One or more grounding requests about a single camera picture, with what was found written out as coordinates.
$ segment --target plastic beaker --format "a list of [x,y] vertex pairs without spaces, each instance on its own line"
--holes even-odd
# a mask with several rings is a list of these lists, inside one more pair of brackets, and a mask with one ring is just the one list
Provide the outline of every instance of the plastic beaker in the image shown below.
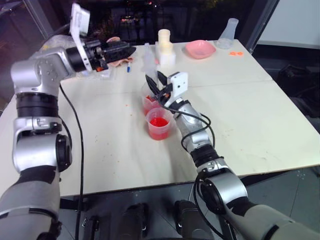
[[172,116],[162,107],[151,109],[145,116],[148,122],[149,135],[154,140],[163,140],[169,136]]
[[218,41],[216,41],[215,45],[220,49],[229,49],[231,48],[234,39],[236,27],[239,23],[239,20],[236,18],[229,18],[228,23],[219,37]]
[[140,95],[144,115],[147,115],[151,109],[160,107],[158,101],[155,99],[154,93],[150,90],[147,83],[142,86]]

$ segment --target pink bowl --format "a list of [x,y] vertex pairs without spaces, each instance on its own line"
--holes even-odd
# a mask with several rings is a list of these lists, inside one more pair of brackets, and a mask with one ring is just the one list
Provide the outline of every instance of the pink bowl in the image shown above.
[[191,41],[185,45],[185,49],[195,59],[205,59],[216,51],[216,48],[205,40]]

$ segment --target white table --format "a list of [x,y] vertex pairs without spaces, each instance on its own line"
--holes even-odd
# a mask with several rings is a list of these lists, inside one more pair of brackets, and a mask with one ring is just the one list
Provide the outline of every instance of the white table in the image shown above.
[[[320,163],[320,138],[271,77],[236,40],[230,50],[217,49],[202,60],[174,44],[177,64],[165,74],[189,73],[184,95],[211,118],[216,150],[239,176],[303,168]],[[244,52],[230,56],[230,51]],[[180,146],[175,128],[163,141],[147,132],[139,91],[145,82],[143,47],[134,53],[131,72],[116,69],[115,78],[75,77],[62,86],[76,108],[84,134],[84,193],[193,181],[196,168]],[[75,117],[59,95],[59,115],[73,140],[73,163],[61,174],[61,195],[79,194],[80,140]],[[12,99],[0,118],[0,194],[18,179],[12,164]]]

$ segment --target cup with red liquid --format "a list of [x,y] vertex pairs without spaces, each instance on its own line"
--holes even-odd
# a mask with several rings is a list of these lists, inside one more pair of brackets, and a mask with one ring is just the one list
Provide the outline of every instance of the cup with red liquid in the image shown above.
[[163,140],[169,136],[172,124],[171,113],[162,107],[151,109],[145,116],[149,135],[154,140]]
[[145,83],[141,88],[141,100],[144,115],[147,115],[151,109],[160,107],[154,93],[150,90],[147,83]]

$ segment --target blue marker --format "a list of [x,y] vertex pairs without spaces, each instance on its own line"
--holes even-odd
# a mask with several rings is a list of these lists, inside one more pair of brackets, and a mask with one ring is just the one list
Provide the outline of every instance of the blue marker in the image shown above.
[[130,71],[131,71],[131,62],[128,62],[128,65],[126,67],[126,72],[130,73]]

